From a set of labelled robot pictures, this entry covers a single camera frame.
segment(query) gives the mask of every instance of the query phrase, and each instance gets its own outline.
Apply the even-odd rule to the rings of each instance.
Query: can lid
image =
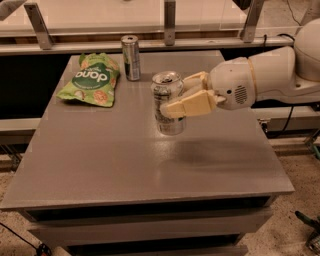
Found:
[[[157,84],[170,84],[181,80],[179,73],[175,71],[164,71],[158,74],[155,74],[152,78],[152,81]]]
[[[133,44],[138,41],[138,37],[134,35],[126,35],[121,37],[121,42],[125,44]]]

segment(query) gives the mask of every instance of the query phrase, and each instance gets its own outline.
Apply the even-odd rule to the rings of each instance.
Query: drawer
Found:
[[[39,222],[32,224],[29,231],[50,246],[65,247],[239,235],[257,231],[271,216],[269,207],[193,211]]]

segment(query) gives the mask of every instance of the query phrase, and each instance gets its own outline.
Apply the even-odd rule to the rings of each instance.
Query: table surface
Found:
[[[4,210],[238,198],[293,192],[251,109],[187,118],[185,131],[156,129],[152,76],[210,71],[219,51],[143,53],[141,80],[124,75],[115,105],[66,103],[53,95],[2,201]],[[56,92],[79,70],[73,56]]]

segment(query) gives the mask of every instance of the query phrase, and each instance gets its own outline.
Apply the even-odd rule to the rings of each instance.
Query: green snack bag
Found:
[[[60,99],[80,100],[101,107],[112,107],[119,65],[107,54],[82,54],[80,71],[57,94]]]

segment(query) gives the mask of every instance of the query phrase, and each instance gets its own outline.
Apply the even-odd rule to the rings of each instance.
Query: aluminum can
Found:
[[[176,135],[186,127],[186,119],[167,118],[160,112],[160,105],[183,93],[183,81],[179,73],[165,71],[152,78],[151,91],[154,97],[155,118],[158,130],[165,135]]]
[[[140,58],[138,37],[126,35],[121,37],[124,68],[127,79],[137,81],[140,79]]]

